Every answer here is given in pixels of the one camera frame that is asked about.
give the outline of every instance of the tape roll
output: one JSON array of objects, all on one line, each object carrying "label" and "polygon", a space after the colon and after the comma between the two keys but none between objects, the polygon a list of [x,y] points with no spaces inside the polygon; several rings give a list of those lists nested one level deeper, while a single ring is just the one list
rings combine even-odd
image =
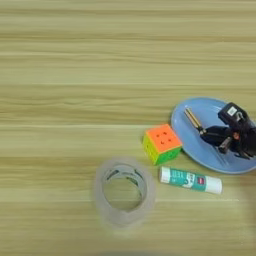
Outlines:
[{"label": "tape roll", "polygon": [[[140,204],[131,211],[116,209],[106,199],[104,184],[113,179],[126,178],[137,185]],[[155,203],[155,184],[147,169],[132,158],[114,158],[96,171],[94,199],[101,215],[112,224],[124,227],[143,219]]]}]

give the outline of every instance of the glue stick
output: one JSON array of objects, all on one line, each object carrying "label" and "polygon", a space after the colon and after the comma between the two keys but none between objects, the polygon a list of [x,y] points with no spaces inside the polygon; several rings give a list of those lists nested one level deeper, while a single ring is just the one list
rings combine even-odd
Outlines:
[{"label": "glue stick", "polygon": [[222,182],[218,178],[204,176],[197,173],[161,167],[159,171],[160,182],[183,188],[194,189],[214,194],[221,194]]}]

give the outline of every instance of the green label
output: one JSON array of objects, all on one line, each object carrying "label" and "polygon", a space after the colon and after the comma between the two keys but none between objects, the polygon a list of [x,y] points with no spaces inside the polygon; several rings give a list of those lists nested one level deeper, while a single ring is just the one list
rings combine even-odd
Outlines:
[{"label": "green label", "polygon": [[170,170],[170,184],[200,191],[206,189],[205,176],[176,169]]}]

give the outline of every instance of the black object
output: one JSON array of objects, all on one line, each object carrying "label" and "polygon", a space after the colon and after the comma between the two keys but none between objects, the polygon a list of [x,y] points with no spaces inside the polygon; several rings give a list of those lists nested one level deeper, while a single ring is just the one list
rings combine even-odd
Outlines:
[{"label": "black object", "polygon": [[186,109],[185,113],[199,131],[200,137],[217,147],[222,154],[231,150],[237,153],[237,157],[244,159],[256,156],[256,126],[246,111],[236,104],[228,103],[218,113],[218,117],[227,126],[211,126],[204,129],[190,109]]}]

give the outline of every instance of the orange cube face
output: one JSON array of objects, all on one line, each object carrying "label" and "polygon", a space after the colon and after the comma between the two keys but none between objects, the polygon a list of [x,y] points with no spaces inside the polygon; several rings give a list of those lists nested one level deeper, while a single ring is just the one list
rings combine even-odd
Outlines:
[{"label": "orange cube face", "polygon": [[159,153],[164,153],[170,149],[182,146],[180,139],[168,124],[147,131],[147,135],[150,137]]}]

